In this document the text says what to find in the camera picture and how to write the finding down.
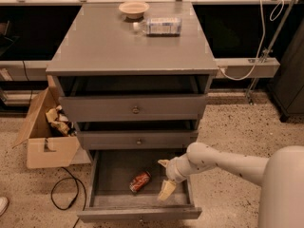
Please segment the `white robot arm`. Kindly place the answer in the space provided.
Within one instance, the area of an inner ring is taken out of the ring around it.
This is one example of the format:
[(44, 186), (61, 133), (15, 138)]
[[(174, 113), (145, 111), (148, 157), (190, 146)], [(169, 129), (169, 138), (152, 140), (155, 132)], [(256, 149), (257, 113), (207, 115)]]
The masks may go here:
[(261, 158), (193, 142), (185, 154), (159, 164), (166, 172), (160, 200), (167, 200), (189, 176), (217, 167), (261, 187), (258, 228), (304, 228), (303, 146), (286, 146)]

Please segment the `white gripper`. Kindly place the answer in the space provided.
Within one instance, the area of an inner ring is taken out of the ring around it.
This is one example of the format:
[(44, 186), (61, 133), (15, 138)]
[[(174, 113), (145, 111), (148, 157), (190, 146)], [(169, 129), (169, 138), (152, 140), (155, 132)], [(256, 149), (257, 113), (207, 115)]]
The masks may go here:
[(192, 164), (186, 154), (171, 160), (158, 160), (158, 164), (166, 168), (166, 176), (169, 179), (162, 182), (158, 195), (158, 200), (165, 201), (173, 194), (177, 183), (185, 181), (191, 175)]

